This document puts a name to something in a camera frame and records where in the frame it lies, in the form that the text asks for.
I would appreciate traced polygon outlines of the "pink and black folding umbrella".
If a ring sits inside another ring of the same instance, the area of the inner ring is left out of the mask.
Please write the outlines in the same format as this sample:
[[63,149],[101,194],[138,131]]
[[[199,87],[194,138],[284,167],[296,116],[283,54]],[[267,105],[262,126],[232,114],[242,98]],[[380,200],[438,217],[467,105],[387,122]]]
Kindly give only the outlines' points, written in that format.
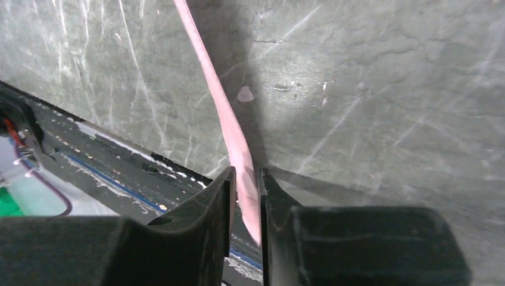
[[200,62],[208,90],[216,106],[230,164],[236,169],[236,192],[242,220],[251,238],[261,244],[260,196],[247,140],[224,92],[186,1],[174,1]]

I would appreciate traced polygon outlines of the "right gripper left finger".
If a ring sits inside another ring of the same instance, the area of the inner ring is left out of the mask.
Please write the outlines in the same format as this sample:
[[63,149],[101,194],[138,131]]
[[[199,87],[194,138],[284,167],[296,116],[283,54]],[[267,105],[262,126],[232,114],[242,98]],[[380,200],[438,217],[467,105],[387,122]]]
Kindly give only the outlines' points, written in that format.
[[236,171],[146,225],[124,216],[1,219],[2,285],[220,285]]

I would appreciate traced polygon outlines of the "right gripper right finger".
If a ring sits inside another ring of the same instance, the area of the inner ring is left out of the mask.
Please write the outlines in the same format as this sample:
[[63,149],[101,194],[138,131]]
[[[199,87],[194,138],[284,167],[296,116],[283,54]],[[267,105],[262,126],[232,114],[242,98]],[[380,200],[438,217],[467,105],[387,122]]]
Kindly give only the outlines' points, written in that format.
[[416,206],[303,206],[259,176],[264,285],[470,285],[447,221]]

